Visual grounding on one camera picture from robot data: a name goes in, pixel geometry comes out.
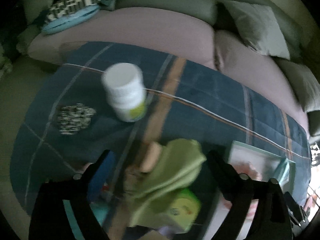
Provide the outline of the leopard print scrunchie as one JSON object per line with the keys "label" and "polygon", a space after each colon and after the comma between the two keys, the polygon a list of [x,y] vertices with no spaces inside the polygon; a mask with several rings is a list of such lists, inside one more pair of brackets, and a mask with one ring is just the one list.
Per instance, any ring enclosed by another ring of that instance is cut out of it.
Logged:
{"label": "leopard print scrunchie", "polygon": [[83,103],[61,107],[56,115],[59,132],[63,135],[74,135],[87,129],[96,113],[95,109]]}

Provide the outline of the green microfiber cloth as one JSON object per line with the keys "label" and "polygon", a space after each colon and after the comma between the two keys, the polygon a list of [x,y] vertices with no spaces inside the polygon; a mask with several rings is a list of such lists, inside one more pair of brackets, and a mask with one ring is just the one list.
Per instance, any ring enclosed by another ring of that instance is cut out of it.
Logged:
{"label": "green microfiber cloth", "polygon": [[161,214],[195,181],[205,161],[196,140],[175,139],[165,146],[155,141],[149,143],[140,165],[125,170],[128,226],[153,229],[163,226]]}

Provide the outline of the pink white zigzag cloth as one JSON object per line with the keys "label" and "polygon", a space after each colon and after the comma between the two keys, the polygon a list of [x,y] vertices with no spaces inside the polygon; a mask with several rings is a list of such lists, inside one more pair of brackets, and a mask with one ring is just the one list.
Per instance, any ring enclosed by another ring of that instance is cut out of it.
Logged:
{"label": "pink white zigzag cloth", "polygon": [[253,180],[262,181],[263,176],[255,169],[255,167],[250,162],[235,164],[233,167],[238,174],[244,173]]}

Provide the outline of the teal shallow cardboard box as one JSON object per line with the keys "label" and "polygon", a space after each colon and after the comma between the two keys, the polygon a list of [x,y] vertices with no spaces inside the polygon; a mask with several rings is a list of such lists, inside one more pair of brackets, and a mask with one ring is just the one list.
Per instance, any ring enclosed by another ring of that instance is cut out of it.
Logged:
{"label": "teal shallow cardboard box", "polygon": [[[233,167],[248,162],[261,173],[262,181],[238,174]],[[283,190],[293,181],[295,165],[292,161],[235,141],[226,155],[210,151],[207,165],[218,197],[202,239],[293,238],[283,196]]]}

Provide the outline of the small white green box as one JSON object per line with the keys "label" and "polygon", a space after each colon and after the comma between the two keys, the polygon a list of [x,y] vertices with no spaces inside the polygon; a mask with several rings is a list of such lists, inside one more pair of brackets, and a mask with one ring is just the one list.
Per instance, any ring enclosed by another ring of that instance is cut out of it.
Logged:
{"label": "small white green box", "polygon": [[183,189],[161,214],[164,225],[173,234],[187,233],[195,222],[201,202],[188,188]]}

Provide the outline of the purple wet wipes pack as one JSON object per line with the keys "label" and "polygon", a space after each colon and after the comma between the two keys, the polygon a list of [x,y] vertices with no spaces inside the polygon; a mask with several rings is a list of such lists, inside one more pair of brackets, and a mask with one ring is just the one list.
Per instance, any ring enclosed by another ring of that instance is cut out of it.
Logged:
{"label": "purple wet wipes pack", "polygon": [[174,228],[172,226],[163,226],[156,230],[150,230],[138,240],[168,240],[174,239],[175,235],[180,233],[182,232],[179,232],[178,228]]}

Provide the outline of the blue plaid tablecloth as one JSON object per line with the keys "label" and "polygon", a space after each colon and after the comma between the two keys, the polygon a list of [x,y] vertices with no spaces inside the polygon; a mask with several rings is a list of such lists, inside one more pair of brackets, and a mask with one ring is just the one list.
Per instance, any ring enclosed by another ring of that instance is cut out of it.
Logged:
{"label": "blue plaid tablecloth", "polygon": [[[136,124],[116,117],[101,84],[103,71],[120,62],[136,64],[151,91],[146,115]],[[272,102],[257,93],[253,98],[245,103],[238,84],[174,55],[119,43],[88,42],[72,53],[31,103],[11,157],[13,191],[31,215],[44,182],[71,178],[81,163],[96,161],[104,150],[112,150],[116,162],[108,183],[111,204],[116,205],[125,165],[137,156],[146,133],[159,132],[162,143],[194,139],[204,152],[221,151],[239,141],[290,158],[296,165],[291,193],[303,205],[311,179],[306,131]],[[56,115],[61,107],[76,103],[97,113],[87,129],[63,135]]]}

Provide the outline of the grey pillow at right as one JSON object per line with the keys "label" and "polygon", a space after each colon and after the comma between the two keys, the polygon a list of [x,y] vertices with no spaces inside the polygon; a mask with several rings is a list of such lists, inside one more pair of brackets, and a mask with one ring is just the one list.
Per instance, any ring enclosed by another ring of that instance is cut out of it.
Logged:
{"label": "grey pillow at right", "polygon": [[303,111],[319,111],[319,82],[311,70],[303,65],[285,59],[274,59],[288,79]]}

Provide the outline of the white pill bottle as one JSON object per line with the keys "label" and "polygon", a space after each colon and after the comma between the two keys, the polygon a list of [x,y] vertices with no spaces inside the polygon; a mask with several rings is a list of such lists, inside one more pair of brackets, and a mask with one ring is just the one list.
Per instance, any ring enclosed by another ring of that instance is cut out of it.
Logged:
{"label": "white pill bottle", "polygon": [[116,63],[101,76],[109,105],[124,122],[141,119],[146,111],[146,89],[143,73],[135,64]]}

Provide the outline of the grey green sofa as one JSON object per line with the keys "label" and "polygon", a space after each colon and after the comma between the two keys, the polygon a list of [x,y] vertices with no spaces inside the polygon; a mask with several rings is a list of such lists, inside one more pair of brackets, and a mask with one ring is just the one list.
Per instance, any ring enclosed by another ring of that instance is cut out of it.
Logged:
{"label": "grey green sofa", "polygon": [[[296,120],[311,139],[319,137],[319,111],[303,111],[275,56],[248,48],[223,5],[225,0],[117,0],[114,11],[102,10],[90,20],[62,32],[44,35],[31,25],[17,48],[32,59],[60,64],[86,42],[116,42],[180,56],[209,69],[210,74],[239,85],[245,103],[254,93]],[[230,0],[272,8],[290,52],[300,64],[299,25],[270,0]]]}

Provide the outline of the blue shark plush cushion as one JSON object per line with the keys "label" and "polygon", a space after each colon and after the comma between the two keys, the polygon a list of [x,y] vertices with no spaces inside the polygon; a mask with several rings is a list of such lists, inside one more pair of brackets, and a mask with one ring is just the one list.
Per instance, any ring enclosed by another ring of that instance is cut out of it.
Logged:
{"label": "blue shark plush cushion", "polygon": [[85,7],[84,9],[81,9],[74,14],[63,16],[50,23],[45,24],[41,28],[41,31],[44,35],[51,35],[62,32],[66,29],[69,29],[73,26],[79,25],[80,23],[90,20],[94,15],[96,15],[99,12],[99,10],[99,5]]}

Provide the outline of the grey square throw pillow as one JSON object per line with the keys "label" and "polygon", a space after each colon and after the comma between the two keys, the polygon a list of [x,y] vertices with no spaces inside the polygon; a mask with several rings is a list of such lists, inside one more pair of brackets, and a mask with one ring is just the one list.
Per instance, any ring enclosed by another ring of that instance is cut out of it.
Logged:
{"label": "grey square throw pillow", "polygon": [[271,7],[230,0],[223,1],[223,5],[248,48],[260,55],[290,59],[285,37]]}

